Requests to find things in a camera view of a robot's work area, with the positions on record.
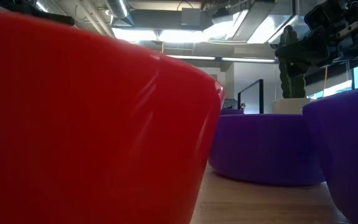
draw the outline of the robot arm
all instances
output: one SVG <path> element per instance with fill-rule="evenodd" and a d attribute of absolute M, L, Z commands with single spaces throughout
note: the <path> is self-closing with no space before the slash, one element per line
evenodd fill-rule
<path fill-rule="evenodd" d="M 277 57 L 291 62 L 290 77 L 313 65 L 358 59 L 358 1 L 328 0 L 310 11 L 305 22 L 311 29 L 307 37 L 275 51 Z"/>

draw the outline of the air duct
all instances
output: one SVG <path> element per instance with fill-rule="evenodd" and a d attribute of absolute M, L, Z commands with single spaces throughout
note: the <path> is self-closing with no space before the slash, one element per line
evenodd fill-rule
<path fill-rule="evenodd" d="M 131 19 L 134 26 L 129 27 L 126 22 L 116 20 L 112 28 L 154 29 L 154 30 L 205 30 L 213 25 L 211 18 L 200 9 L 186 9 L 182 11 L 146 10 L 136 9 L 131 11 Z"/>
<path fill-rule="evenodd" d="M 112 14 L 112 25 L 116 20 L 120 19 L 131 26 L 134 26 L 130 13 L 130 7 L 126 0 L 107 0 L 108 8 Z"/>

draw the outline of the black frame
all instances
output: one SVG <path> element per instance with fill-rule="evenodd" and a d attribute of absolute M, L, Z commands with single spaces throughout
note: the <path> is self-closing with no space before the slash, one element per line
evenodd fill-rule
<path fill-rule="evenodd" d="M 256 82 L 253 82 L 253 84 L 247 86 L 245 89 L 241 90 L 237 94 L 237 109 L 241 110 L 241 93 L 248 90 L 249 88 L 253 87 L 254 85 L 259 84 L 259 113 L 264 113 L 264 80 L 258 79 Z"/>
<path fill-rule="evenodd" d="M 352 90 L 355 90 L 356 86 L 355 86 L 354 68 L 351 68 L 351 71 L 352 71 Z"/>

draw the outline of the black cable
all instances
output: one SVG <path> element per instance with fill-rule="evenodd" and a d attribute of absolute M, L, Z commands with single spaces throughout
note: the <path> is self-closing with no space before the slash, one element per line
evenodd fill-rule
<path fill-rule="evenodd" d="M 179 6 L 180 6 L 183 2 L 189 4 L 189 6 L 190 6 L 192 9 L 194 9 L 194 7 L 193 7 L 188 1 L 182 0 L 182 1 L 179 2 L 179 5 L 178 5 L 178 7 L 177 7 L 177 10 L 179 10 Z"/>
<path fill-rule="evenodd" d="M 349 8 L 351 8 L 354 3 L 358 3 L 358 1 L 352 1 L 352 2 L 351 2 L 351 5 L 349 6 Z"/>

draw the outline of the wooden surface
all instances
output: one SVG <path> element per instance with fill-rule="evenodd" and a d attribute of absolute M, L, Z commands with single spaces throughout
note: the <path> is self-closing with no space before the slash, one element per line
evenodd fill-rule
<path fill-rule="evenodd" d="M 349 223 L 325 183 L 272 187 L 238 182 L 207 166 L 191 224 Z"/>

